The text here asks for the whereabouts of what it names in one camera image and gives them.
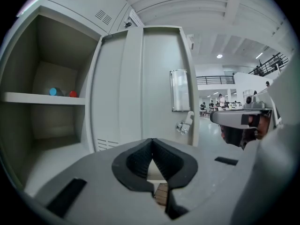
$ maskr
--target black railing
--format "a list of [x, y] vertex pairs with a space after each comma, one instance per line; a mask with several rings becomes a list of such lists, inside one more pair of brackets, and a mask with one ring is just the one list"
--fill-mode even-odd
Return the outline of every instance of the black railing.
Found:
[[271, 59], [266, 61], [261, 66], [254, 68], [249, 74], [258, 75], [258, 76], [266, 76], [276, 70], [281, 69], [285, 66], [285, 64], [289, 61], [289, 59], [281, 53], [277, 53]]
[[203, 76], [197, 77], [197, 84], [235, 84], [235, 82], [233, 76]]

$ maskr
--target upper cabinet door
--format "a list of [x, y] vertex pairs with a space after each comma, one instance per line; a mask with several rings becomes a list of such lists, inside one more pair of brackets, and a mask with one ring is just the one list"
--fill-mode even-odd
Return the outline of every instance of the upper cabinet door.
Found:
[[105, 32], [110, 29], [126, 0], [50, 0], [85, 17]]

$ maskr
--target open cabinet door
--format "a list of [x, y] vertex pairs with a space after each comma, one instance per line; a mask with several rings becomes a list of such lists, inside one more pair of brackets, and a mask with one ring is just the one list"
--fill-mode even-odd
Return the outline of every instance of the open cabinet door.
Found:
[[[90, 124], [96, 150], [145, 138], [197, 146], [198, 90], [191, 54], [179, 27], [131, 28], [102, 38], [94, 55]], [[189, 109], [176, 110], [170, 72], [185, 70]], [[176, 129], [194, 112], [187, 134]]]

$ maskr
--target wooden floor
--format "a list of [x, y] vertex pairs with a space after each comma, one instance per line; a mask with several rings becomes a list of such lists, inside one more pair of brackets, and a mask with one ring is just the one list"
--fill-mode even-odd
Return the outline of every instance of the wooden floor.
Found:
[[165, 210], [167, 204], [167, 195], [168, 195], [168, 184], [160, 183], [154, 194], [154, 198], [163, 210]]

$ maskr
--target white ceiling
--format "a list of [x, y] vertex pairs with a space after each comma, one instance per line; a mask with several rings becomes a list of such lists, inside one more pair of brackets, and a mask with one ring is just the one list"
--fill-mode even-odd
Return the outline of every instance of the white ceiling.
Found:
[[291, 56], [297, 42], [273, 0], [127, 0], [145, 25], [177, 25], [195, 43], [195, 64], [222, 63], [216, 55], [266, 61], [277, 51]]
[[[231, 89], [231, 93], [236, 92], [236, 89]], [[223, 96], [227, 95], [227, 89], [218, 89], [218, 90], [199, 90], [199, 97], [200, 98], [207, 98], [207, 96], [211, 95], [211, 98], [217, 98], [219, 94]]]

